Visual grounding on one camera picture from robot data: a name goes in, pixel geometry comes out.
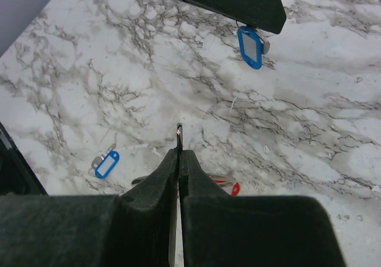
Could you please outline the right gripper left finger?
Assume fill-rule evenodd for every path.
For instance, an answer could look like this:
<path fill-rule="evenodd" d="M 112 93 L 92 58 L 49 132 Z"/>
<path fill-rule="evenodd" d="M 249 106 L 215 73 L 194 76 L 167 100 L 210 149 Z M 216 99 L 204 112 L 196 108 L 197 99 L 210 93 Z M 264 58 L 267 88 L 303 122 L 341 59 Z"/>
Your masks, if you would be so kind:
<path fill-rule="evenodd" d="M 178 152 L 123 195 L 4 195 L 2 266 L 173 266 Z"/>

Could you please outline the keyring with key bunch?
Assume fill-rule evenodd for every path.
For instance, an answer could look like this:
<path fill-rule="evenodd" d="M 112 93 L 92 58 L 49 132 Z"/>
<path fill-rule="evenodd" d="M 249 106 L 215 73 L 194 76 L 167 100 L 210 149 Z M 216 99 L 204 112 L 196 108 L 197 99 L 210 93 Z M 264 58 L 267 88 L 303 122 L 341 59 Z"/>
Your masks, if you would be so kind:
<path fill-rule="evenodd" d="M 177 124 L 176 128 L 176 146 L 182 150 L 183 148 L 183 125 Z M 218 173 L 208 173 L 208 176 L 222 189 L 232 196 L 237 196 L 241 191 L 241 186 L 238 181 L 229 175 L 222 175 Z"/>

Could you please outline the blue tag key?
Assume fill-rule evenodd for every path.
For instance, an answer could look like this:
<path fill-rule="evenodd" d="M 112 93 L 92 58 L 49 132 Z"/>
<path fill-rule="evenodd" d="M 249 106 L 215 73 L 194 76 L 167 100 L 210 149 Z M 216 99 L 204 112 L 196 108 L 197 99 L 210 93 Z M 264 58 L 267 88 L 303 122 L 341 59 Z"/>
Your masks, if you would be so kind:
<path fill-rule="evenodd" d="M 96 156 L 90 164 L 89 173 L 98 179 L 105 179 L 120 160 L 120 154 L 115 149 L 116 143 L 113 143 L 106 152 Z"/>
<path fill-rule="evenodd" d="M 242 59 L 250 68 L 259 70 L 263 65 L 263 56 L 270 50 L 270 42 L 255 27 L 239 25 L 237 36 Z"/>

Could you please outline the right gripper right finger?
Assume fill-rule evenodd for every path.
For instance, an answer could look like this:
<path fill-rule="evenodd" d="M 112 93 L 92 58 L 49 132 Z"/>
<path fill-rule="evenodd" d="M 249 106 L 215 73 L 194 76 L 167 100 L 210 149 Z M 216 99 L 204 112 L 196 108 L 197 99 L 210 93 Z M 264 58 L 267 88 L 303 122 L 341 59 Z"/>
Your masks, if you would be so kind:
<path fill-rule="evenodd" d="M 300 195 L 234 197 L 180 156 L 179 193 L 186 266 L 344 266 L 329 216 Z"/>

